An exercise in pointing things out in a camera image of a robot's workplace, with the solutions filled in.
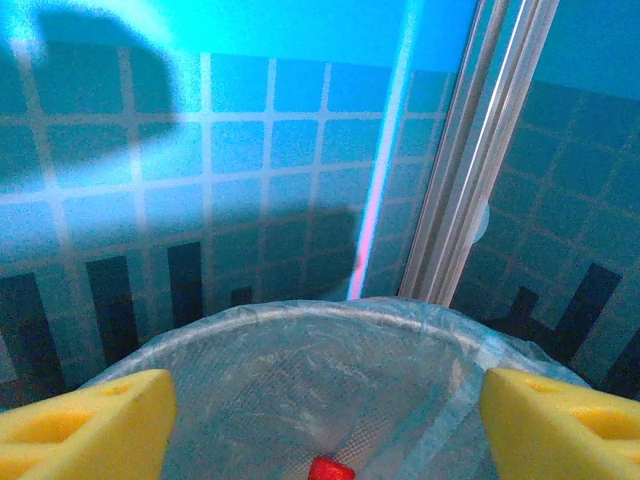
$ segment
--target red object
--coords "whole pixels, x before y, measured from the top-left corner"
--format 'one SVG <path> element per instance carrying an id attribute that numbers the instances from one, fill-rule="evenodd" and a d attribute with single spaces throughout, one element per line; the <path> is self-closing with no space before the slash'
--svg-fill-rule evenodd
<path id="1" fill-rule="evenodd" d="M 356 472 L 327 457 L 316 457 L 311 462 L 308 480 L 353 480 Z"/>

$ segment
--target grid pattern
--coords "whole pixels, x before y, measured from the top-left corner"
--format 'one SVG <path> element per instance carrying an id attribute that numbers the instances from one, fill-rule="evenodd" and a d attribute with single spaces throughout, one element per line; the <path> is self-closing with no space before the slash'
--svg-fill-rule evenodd
<path id="1" fill-rule="evenodd" d="M 534 82 L 454 305 L 506 316 L 520 286 L 554 328 L 589 265 L 623 279 L 573 367 L 599 383 L 640 327 L 640 103 Z"/>
<path id="2" fill-rule="evenodd" d="M 201 244 L 205 315 L 247 285 L 256 302 L 344 299 L 388 69 L 74 44 L 44 68 L 12 46 L 2 277 L 35 274 L 68 384 L 105 365 L 89 261 L 125 256 L 141 342 L 173 326 L 176 245 Z M 98 80 L 52 74 L 94 57 Z M 367 296 L 399 286 L 453 80 L 412 74 Z"/>

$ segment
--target yellow foam block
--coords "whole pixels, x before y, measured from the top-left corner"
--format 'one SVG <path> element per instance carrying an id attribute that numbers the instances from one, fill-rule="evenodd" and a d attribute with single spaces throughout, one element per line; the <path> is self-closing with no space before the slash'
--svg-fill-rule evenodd
<path id="1" fill-rule="evenodd" d="M 640 403 L 496 368 L 482 422 L 500 478 L 640 479 Z"/>
<path id="2" fill-rule="evenodd" d="M 166 370 L 0 415 L 0 480 L 157 479 L 176 416 Z"/>

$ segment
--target red ball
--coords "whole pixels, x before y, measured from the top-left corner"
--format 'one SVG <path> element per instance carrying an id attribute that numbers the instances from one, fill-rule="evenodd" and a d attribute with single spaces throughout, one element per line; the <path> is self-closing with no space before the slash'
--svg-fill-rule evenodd
<path id="1" fill-rule="evenodd" d="M 309 480 L 353 480 L 356 472 L 330 458 L 316 457 L 311 463 Z"/>

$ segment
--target translucent plastic net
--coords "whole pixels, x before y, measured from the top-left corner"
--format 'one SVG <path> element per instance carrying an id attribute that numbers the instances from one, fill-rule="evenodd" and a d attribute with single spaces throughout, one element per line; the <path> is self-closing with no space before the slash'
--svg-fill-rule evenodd
<path id="1" fill-rule="evenodd" d="M 536 345 L 403 299 L 237 307 L 161 335 L 89 384 L 171 371 L 166 479 L 498 478 L 477 401 L 486 369 L 585 385 Z"/>

